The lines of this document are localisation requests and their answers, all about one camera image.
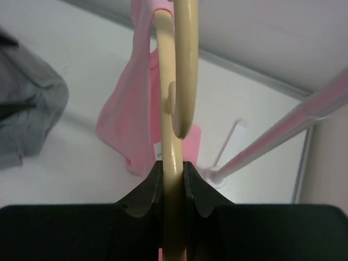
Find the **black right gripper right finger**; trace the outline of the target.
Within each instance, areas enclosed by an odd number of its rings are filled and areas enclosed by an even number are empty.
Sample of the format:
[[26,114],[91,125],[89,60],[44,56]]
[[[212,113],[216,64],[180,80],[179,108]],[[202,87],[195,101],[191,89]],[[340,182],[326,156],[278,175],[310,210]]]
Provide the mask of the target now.
[[347,216],[320,204],[235,204],[184,163],[188,260],[347,260]]

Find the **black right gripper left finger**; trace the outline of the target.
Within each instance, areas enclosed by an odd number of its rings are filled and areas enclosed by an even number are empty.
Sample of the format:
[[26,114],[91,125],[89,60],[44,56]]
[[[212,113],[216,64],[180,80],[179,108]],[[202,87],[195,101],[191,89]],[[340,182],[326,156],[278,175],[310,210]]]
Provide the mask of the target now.
[[158,260],[163,163],[107,204],[13,205],[1,209],[1,260]]

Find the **tan plastic hanger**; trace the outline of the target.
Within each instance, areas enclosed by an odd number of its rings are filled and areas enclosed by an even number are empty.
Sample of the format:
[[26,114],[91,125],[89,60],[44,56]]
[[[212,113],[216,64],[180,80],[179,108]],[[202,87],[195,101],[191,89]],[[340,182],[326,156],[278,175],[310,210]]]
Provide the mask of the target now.
[[185,260],[183,146],[194,119],[198,75],[198,1],[154,12],[160,68],[163,159],[163,260]]

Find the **pink t-shirt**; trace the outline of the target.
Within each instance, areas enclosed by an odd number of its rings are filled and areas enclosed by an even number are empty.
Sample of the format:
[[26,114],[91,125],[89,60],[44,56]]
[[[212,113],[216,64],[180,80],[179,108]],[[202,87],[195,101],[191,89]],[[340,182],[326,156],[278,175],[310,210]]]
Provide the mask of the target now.
[[[160,68],[156,10],[174,12],[174,1],[132,1],[130,59],[98,117],[96,133],[125,159],[128,170],[146,176],[161,160]],[[182,140],[183,159],[196,164],[201,130],[192,123]]]

